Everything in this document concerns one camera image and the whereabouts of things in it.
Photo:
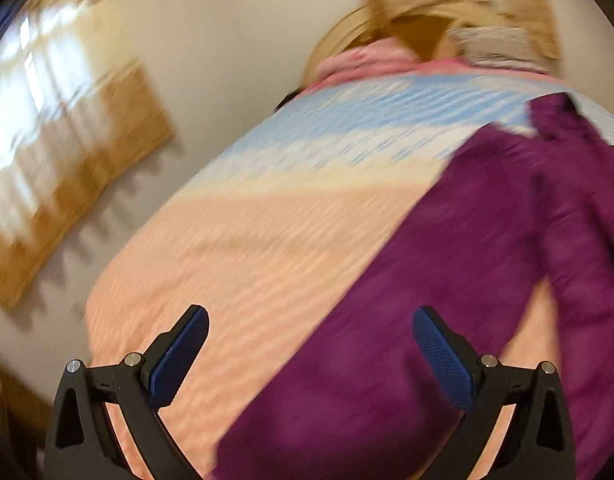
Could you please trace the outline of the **purple hooded puffer jacket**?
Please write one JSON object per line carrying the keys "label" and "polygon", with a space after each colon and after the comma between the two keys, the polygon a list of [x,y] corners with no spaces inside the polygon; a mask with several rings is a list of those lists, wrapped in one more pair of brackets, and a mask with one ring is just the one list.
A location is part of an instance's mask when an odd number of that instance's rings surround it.
{"label": "purple hooded puffer jacket", "polygon": [[565,93],[532,136],[494,124],[453,155],[345,297],[217,448],[217,479],[406,479],[455,426],[411,335],[433,307],[479,352],[516,332],[534,286],[558,305],[576,474],[614,452],[614,146]]}

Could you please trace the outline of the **polka dot bed quilt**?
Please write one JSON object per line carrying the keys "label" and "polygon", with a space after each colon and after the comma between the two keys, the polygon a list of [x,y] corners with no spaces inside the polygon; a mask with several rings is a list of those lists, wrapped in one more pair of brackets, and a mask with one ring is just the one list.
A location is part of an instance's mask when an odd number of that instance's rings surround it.
{"label": "polka dot bed quilt", "polygon": [[[455,62],[306,92],[173,196],[101,276],[86,304],[92,359],[144,350],[191,304],[211,332],[163,419],[217,479],[217,448],[345,297],[473,134],[532,136],[530,104],[565,93],[614,146],[614,116],[557,79]],[[556,363],[558,305],[537,283],[496,356]]]}

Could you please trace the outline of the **striped patterned pillow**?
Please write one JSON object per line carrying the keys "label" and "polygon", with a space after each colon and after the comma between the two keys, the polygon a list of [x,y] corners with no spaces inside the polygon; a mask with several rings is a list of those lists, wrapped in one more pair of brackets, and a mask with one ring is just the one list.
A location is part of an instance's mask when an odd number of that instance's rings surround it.
{"label": "striped patterned pillow", "polygon": [[466,61],[476,67],[548,74],[544,58],[528,32],[520,27],[483,26],[450,29]]}

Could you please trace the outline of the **folded pink blanket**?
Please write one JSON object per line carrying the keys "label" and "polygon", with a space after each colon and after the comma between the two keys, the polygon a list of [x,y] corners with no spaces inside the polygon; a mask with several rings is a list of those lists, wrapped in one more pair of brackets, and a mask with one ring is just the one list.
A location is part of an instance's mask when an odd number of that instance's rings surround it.
{"label": "folded pink blanket", "polygon": [[325,58],[304,87],[313,92],[345,82],[410,72],[419,64],[418,55],[396,38],[389,37]]}

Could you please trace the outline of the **wooden arched headboard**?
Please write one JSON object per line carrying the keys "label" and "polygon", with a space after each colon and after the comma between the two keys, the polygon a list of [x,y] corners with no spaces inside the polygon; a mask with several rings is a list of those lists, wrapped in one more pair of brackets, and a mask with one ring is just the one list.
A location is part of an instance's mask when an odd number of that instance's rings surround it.
{"label": "wooden arched headboard", "polygon": [[486,26],[513,27],[514,24],[488,6],[472,1],[458,1],[403,14],[385,26],[377,27],[369,6],[362,6],[338,21],[317,43],[305,65],[301,86],[307,87],[313,83],[316,69],[325,58],[354,47],[395,37],[413,51],[421,62],[444,60],[459,54],[458,44],[448,36],[450,29]]}

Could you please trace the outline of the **beige curtain on left wall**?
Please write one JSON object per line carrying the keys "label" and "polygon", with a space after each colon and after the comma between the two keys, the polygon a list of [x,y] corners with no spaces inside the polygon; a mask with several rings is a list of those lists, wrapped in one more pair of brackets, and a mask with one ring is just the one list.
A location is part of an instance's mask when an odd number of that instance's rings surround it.
{"label": "beige curtain on left wall", "polygon": [[113,0],[22,0],[0,38],[0,306],[174,134]]}

